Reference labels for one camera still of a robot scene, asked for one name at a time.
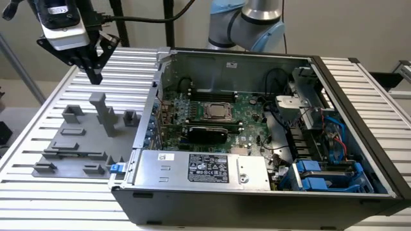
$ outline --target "black cable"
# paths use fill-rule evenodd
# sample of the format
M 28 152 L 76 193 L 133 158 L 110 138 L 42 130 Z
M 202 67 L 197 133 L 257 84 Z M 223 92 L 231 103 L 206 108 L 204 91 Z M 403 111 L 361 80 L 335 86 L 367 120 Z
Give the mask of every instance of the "black cable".
M 267 141 L 267 139 L 268 139 L 268 137 L 265 137 L 265 139 L 264 139 L 264 141 L 263 141 L 263 143 L 261 143 L 263 147 L 264 147 L 267 150 L 273 151 L 273 150 L 279 150 L 279 149 L 281 149 L 281 148 L 288 148 L 288 145 L 284 145 L 284 146 L 281 146 L 281 147 L 279 147 L 279 148 L 268 148 L 268 147 L 265 146 L 265 141 Z
M 271 115 L 273 117 L 273 119 L 276 120 L 276 122 L 280 124 L 280 126 L 283 127 L 283 129 L 285 130 L 285 133 L 287 133 L 287 126 L 280 122 L 280 120 L 277 119 L 277 117 L 275 116 L 275 113 L 272 112 L 271 108 L 269 108 L 269 112 L 271 112 Z
M 178 83 L 177 83 L 177 90 L 176 90 L 177 92 L 181 92 L 181 91 L 180 91 L 181 82 L 182 82 L 182 80 L 185 80 L 185 79 L 188 79 L 188 80 L 192 82 L 192 79 L 190 79 L 189 76 L 181 77 L 180 80 L 178 80 Z
M 264 85 L 264 96 L 265 96 L 265 97 L 267 97 L 267 81 L 268 81 L 268 75 L 269 75 L 269 73 L 271 73 L 272 71 L 281 71 L 281 72 L 285 74 L 285 76 L 287 76 L 287 81 L 289 80 L 289 78 L 288 78 L 288 73 L 287 73 L 287 71 L 285 71 L 283 68 L 275 67 L 275 68 L 269 69 L 269 71 L 265 73 L 265 76 L 264 76 L 264 81 L 265 81 L 265 85 Z
M 177 20 L 182 16 L 182 14 L 186 12 L 186 10 L 189 9 L 193 2 L 194 2 L 194 0 L 189 0 L 185 7 L 182 8 L 182 10 L 170 18 L 152 19 L 152 18 L 138 18 L 138 17 L 130 17 L 130 16 L 110 16 L 110 15 L 106 15 L 106 16 L 104 16 L 104 23 L 109 23 L 109 22 L 113 22 L 113 21 L 129 21 L 129 22 L 141 22 L 141 23 L 168 23 L 168 22 Z
M 283 5 L 281 5 L 281 21 L 283 21 L 283 23 L 284 23 L 284 7 L 285 7 L 285 1 L 283 0 Z M 283 34 L 283 38 L 284 38 L 284 50 L 285 50 L 285 54 L 288 54 L 285 32 Z

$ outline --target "gray block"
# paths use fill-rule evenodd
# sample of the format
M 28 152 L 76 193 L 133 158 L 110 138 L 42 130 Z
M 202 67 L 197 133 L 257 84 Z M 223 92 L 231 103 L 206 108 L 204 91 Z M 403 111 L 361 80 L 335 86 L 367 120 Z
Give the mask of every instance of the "gray block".
M 64 122 L 38 161 L 40 171 L 33 171 L 34 177 L 53 178 L 109 178 L 109 168 L 116 162 L 129 159 L 136 127 L 124 125 L 122 115 L 113 115 L 116 136 L 108 137 L 104 126 L 98 123 L 96 113 L 76 116 L 78 123 Z M 53 171 L 42 171 L 41 164 L 52 162 Z M 101 166 L 89 169 L 85 166 Z
M 44 162 L 44 163 L 36 163 L 33 166 L 34 171 L 37 172 L 44 172 L 44 173 L 53 173 L 56 166 L 50 162 Z
M 116 130 L 114 130 L 114 112 L 112 108 L 106 108 L 105 106 L 105 93 L 102 92 L 93 92 L 89 96 L 89 103 L 96 107 L 97 114 L 98 114 L 98 122 L 102 124 L 105 133 L 108 137 L 114 137 Z
M 84 113 L 78 105 L 66 105 L 61 115 L 66 123 L 78 124 L 77 116 L 84 116 Z
M 138 117 L 134 111 L 126 110 L 122 114 L 122 121 L 126 127 L 137 127 Z
M 84 136 L 85 130 L 82 128 L 76 129 L 62 129 L 60 134 L 64 136 Z
M 50 148 L 58 149 L 58 150 L 77 150 L 78 144 L 76 142 L 64 142 L 64 141 L 56 141 L 52 142 Z
M 84 165 L 82 171 L 85 174 L 104 174 L 101 165 Z

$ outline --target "green circuit board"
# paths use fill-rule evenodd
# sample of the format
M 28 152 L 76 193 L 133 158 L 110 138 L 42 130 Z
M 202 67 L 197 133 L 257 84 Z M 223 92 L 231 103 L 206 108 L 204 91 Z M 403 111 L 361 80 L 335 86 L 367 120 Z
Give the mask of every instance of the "green circuit board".
M 173 104 L 172 114 L 176 115 L 176 118 L 173 124 L 164 124 L 161 127 L 162 150 L 231 153 L 232 148 L 248 148 L 251 155 L 260 155 L 260 146 L 256 144 L 257 136 L 260 140 L 264 140 L 269 132 L 267 124 L 261 123 L 263 104 L 249 104 L 252 94 L 240 93 L 236 102 L 229 104 L 232 120 L 243 122 L 244 130 L 239 134 L 228 134 L 227 142 L 223 144 L 190 144 L 184 137 L 188 128 L 184 125 L 185 117 L 200 119 L 204 114 L 204 104 L 209 102 L 189 101 L 176 92 L 166 92 L 164 98 Z

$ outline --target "cpu socket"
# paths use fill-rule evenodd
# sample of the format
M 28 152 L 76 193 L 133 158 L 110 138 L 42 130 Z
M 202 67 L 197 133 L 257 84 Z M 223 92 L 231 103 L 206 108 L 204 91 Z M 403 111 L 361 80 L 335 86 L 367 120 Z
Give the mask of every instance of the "cpu socket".
M 229 103 L 205 103 L 204 104 L 204 120 L 232 120 Z

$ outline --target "white label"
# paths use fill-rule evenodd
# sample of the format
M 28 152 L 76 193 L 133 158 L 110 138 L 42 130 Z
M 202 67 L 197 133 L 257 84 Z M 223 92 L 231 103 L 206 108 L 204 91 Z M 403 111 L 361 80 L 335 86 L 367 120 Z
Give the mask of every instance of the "white label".
M 56 7 L 48 8 L 48 11 L 49 11 L 49 14 L 60 14 L 60 13 L 66 13 L 68 8 L 66 6 L 56 6 Z
M 158 153 L 158 160 L 173 160 L 173 153 Z
M 237 68 L 237 63 L 227 63 L 225 67 Z

